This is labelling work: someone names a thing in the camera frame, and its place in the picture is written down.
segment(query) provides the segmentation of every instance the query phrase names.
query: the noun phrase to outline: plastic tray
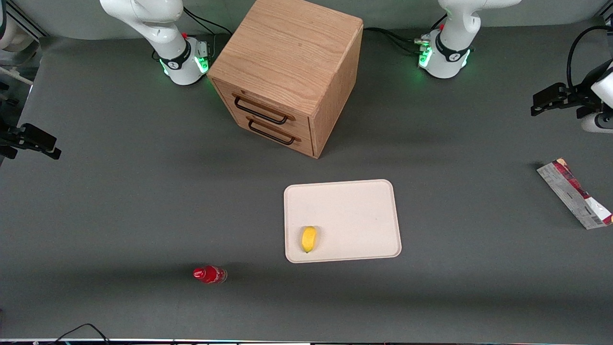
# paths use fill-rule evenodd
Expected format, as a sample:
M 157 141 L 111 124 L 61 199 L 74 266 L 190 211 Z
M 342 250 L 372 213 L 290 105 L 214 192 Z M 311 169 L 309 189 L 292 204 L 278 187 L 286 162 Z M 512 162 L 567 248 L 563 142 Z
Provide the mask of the plastic tray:
M 285 189 L 285 256 L 293 263 L 396 257 L 402 250 L 388 180 L 291 185 Z M 304 227 L 318 231 L 302 250 Z

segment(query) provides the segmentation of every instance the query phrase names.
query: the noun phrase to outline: black metal handle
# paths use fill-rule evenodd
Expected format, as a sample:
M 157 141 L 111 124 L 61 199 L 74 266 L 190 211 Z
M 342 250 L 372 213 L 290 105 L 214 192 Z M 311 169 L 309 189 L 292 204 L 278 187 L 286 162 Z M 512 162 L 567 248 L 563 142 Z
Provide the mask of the black metal handle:
M 294 140 L 296 139 L 296 138 L 292 137 L 292 139 L 290 141 L 281 140 L 281 139 L 277 138 L 276 136 L 272 136 L 272 135 L 270 135 L 270 134 L 268 134 L 268 133 L 266 133 L 264 131 L 261 131 L 261 130 L 255 128 L 254 126 L 251 126 L 252 124 L 253 124 L 253 120 L 249 120 L 249 129 L 250 130 L 252 130 L 252 131 L 254 131 L 254 132 L 258 133 L 258 134 L 261 134 L 261 135 L 263 135 L 263 136 L 265 136 L 265 137 L 267 137 L 269 139 L 273 139 L 274 141 L 279 142 L 280 144 L 291 145 L 294 142 Z
M 243 106 L 241 106 L 241 105 L 238 103 L 239 101 L 240 101 L 240 96 L 236 96 L 236 98 L 234 99 L 234 105 L 235 105 L 237 108 L 239 108 L 240 110 L 242 110 L 242 111 L 246 111 L 246 112 L 248 112 L 248 113 L 249 113 L 249 114 L 251 114 L 251 115 L 255 115 L 255 116 L 259 117 L 259 118 L 263 118 L 264 120 L 266 120 L 266 121 L 270 121 L 270 122 L 272 122 L 272 123 L 274 123 L 274 124 L 276 124 L 276 125 L 282 125 L 282 124 L 284 124 L 284 123 L 285 123 L 285 121 L 287 121 L 287 115 L 286 115 L 286 116 L 284 116 L 284 117 L 283 117 L 283 119 L 282 119 L 281 121 L 279 121 L 279 120 L 275 120 L 274 118 L 268 117 L 268 116 L 266 116 L 266 115 L 264 115 L 264 114 L 260 114 L 260 113 L 256 112 L 255 110 L 251 110 L 251 109 L 249 109 L 249 108 L 247 108 L 247 107 L 243 107 Z

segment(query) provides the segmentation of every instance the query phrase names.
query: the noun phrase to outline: black cable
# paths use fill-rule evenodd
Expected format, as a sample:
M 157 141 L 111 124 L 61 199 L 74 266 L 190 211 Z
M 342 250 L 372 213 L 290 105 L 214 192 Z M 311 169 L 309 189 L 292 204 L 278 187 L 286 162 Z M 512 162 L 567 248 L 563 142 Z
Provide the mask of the black cable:
M 378 33 L 382 33 L 382 34 L 387 35 L 387 36 L 392 36 L 392 37 L 394 37 L 394 38 L 396 38 L 396 39 L 398 39 L 399 41 L 402 41 L 402 42 L 413 43 L 412 39 L 404 38 L 402 36 L 399 36 L 398 34 L 393 33 L 392 31 L 389 31 L 389 30 L 386 30 L 386 29 L 382 29 L 382 28 L 365 28 L 364 30 L 376 31 Z
M 581 41 L 583 36 L 585 36 L 587 33 L 594 31 L 594 30 L 613 31 L 613 27 L 608 26 L 608 25 L 596 25 L 596 26 L 592 26 L 591 28 L 587 28 L 583 30 L 583 32 L 581 32 L 577 36 L 577 38 L 575 38 L 573 44 L 571 45 L 571 50 L 568 52 L 568 60 L 566 61 L 566 83 L 568 84 L 568 89 L 570 90 L 571 94 L 584 106 L 587 106 L 587 104 L 585 103 L 583 99 L 579 98 L 576 87 L 573 85 L 573 74 L 571 72 L 571 66 L 573 64 L 573 54 L 574 54 L 575 48 L 577 48 L 577 44 L 579 43 L 579 41 Z
M 101 337 L 102 337 L 102 339 L 104 340 L 104 343 L 105 343 L 106 345 L 109 345 L 109 341 L 110 341 L 110 340 L 107 338 L 107 336 L 105 336 L 104 334 L 102 334 L 102 332 L 101 332 L 101 331 L 100 331 L 98 328 L 96 328 L 96 326 L 94 326 L 94 325 L 92 325 L 92 324 L 83 324 L 83 325 L 81 325 L 81 326 L 79 326 L 79 327 L 77 327 L 77 328 L 75 328 L 75 329 L 73 329 L 73 330 L 70 330 L 70 331 L 68 331 L 68 332 L 66 332 L 66 333 L 64 333 L 64 334 L 62 334 L 61 336 L 59 336 L 59 338 L 58 338 L 58 339 L 56 339 L 56 340 L 55 340 L 53 343 L 54 343 L 54 344 L 57 344 L 57 342 L 58 342 L 58 341 L 60 341 L 60 340 L 62 340 L 62 338 L 63 338 L 63 337 L 65 337 L 65 336 L 67 336 L 67 335 L 71 334 L 72 332 L 74 332 L 74 331 L 76 331 L 76 330 L 78 330 L 79 328 L 84 327 L 84 326 L 90 326 L 91 328 L 95 329 L 95 331 L 96 331 L 96 332 L 98 332 L 98 334 L 100 334 L 100 336 L 101 336 Z
M 415 52 L 417 52 L 417 50 L 410 50 L 410 49 L 406 48 L 405 46 L 403 46 L 402 44 L 400 44 L 401 42 L 402 43 L 413 43 L 413 40 L 406 39 L 406 38 L 404 38 L 402 36 L 399 36 L 399 35 L 393 33 L 392 31 L 389 31 L 389 30 L 386 30 L 386 29 L 381 29 L 381 28 L 365 28 L 364 30 L 375 31 L 377 33 L 384 34 L 390 41 L 392 41 L 393 44 L 395 44 L 398 48 L 404 50 L 407 53 L 414 54 Z
M 198 23 L 200 26 L 202 26 L 203 28 L 205 28 L 209 33 L 211 33 L 211 35 L 215 35 L 215 33 L 213 31 L 211 31 L 211 29 L 209 29 L 206 25 L 202 24 L 201 22 L 198 21 L 198 19 L 195 18 L 195 16 L 189 12 L 185 12 L 190 18 L 192 18 L 196 23 Z
M 443 21 L 443 19 L 445 19 L 445 18 L 447 18 L 447 13 L 445 13 L 444 16 L 442 16 L 436 23 L 434 23 L 434 25 L 432 25 L 430 30 L 436 29 L 436 26 L 438 26 Z
M 196 17 L 196 18 L 198 18 L 199 20 L 202 20 L 202 21 L 205 21 L 205 22 L 207 22 L 207 23 L 209 23 L 209 24 L 212 24 L 212 25 L 218 26 L 218 27 L 220 27 L 220 28 L 222 28 L 222 29 L 226 30 L 226 31 L 227 31 L 227 32 L 228 32 L 230 35 L 232 35 L 232 31 L 230 31 L 230 30 L 229 30 L 228 28 L 226 28 L 225 26 L 221 26 L 221 25 L 219 25 L 219 24 L 217 24 L 217 23 L 215 23 L 215 22 L 212 22 L 212 21 L 210 21 L 210 20 L 206 20 L 206 19 L 204 19 L 204 18 L 202 18 L 202 17 L 198 17 L 197 15 L 193 14 L 193 13 L 192 13 L 190 10 L 188 10 L 188 9 L 187 9 L 187 8 L 185 8 L 185 7 L 183 8 L 183 11 L 185 11 L 185 13 L 187 13 L 187 14 L 188 14 L 190 17 L 192 17 L 192 18 Z

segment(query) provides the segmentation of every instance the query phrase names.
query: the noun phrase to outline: table surface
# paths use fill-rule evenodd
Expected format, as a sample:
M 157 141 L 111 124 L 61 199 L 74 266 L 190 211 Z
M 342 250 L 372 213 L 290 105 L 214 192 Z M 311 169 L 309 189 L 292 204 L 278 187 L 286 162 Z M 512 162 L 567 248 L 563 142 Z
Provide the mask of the table surface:
M 451 80 L 365 33 L 319 160 L 239 128 L 208 80 L 174 85 L 144 40 L 44 42 L 22 122 L 63 154 L 0 168 L 0 336 L 610 344 L 613 231 L 535 168 L 564 157 L 613 207 L 613 136 L 530 117 L 589 24 L 484 28 Z M 608 58 L 586 36 L 575 78 Z M 283 190 L 363 179 L 394 185 L 401 254 L 288 262 Z M 229 280 L 196 281 L 203 263 Z

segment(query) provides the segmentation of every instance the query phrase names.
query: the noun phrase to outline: wooden panel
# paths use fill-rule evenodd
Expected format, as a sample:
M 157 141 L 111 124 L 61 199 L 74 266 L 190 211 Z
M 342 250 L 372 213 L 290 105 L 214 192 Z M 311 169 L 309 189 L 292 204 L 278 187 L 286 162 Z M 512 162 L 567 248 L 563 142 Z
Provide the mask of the wooden panel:
M 322 99 L 318 111 L 311 118 L 311 138 L 313 140 L 313 152 L 319 157 L 324 145 L 328 141 L 332 129 L 343 110 L 347 99 L 356 84 L 357 65 L 360 58 L 360 46 L 362 45 L 362 28 L 356 32 L 351 48 L 343 58 L 338 72 L 334 75 L 327 93 Z
M 257 0 L 208 74 L 311 115 L 361 27 L 303 0 Z
M 220 94 L 226 107 L 230 110 L 235 121 L 238 123 L 238 118 L 251 117 L 256 119 L 260 123 L 266 123 L 268 126 L 272 128 L 277 128 L 278 130 L 287 133 L 287 134 L 295 134 L 302 138 L 311 137 L 311 130 L 309 128 L 308 118 L 301 115 L 292 115 L 287 112 L 282 112 L 276 109 L 276 106 L 266 104 L 261 99 L 258 99 L 256 95 L 251 93 L 246 93 L 238 87 L 234 87 L 220 80 L 212 79 L 213 85 L 215 89 Z M 263 118 L 257 117 L 256 115 L 250 114 L 244 110 L 241 110 L 236 107 L 235 100 L 237 96 L 240 98 L 239 106 L 246 107 L 255 112 L 258 112 L 264 116 L 270 117 L 273 120 L 281 121 L 284 117 L 287 117 L 287 120 L 282 125 L 277 125 L 273 122 L 264 120 Z
M 266 135 L 262 134 L 262 132 L 273 136 L 281 141 L 290 141 L 293 138 L 293 141 L 291 144 L 289 145 L 284 145 L 292 150 L 296 150 L 300 153 L 304 153 L 305 155 L 309 155 L 311 157 L 313 157 L 313 145 L 311 144 L 311 139 L 310 138 L 305 138 L 303 136 L 297 135 L 297 134 L 289 134 L 289 133 L 285 133 L 281 130 L 279 130 L 278 128 L 275 128 L 271 125 L 269 125 L 268 123 L 264 123 L 262 121 L 260 121 L 259 119 L 254 118 L 253 116 L 237 116 L 236 121 L 238 123 L 239 126 L 241 126 L 242 128 L 257 134 L 259 136 L 262 136 L 263 138 L 266 138 L 268 140 L 271 140 L 273 142 L 276 142 L 277 144 L 279 144 L 278 141 L 275 141 L 269 137 L 267 137 Z

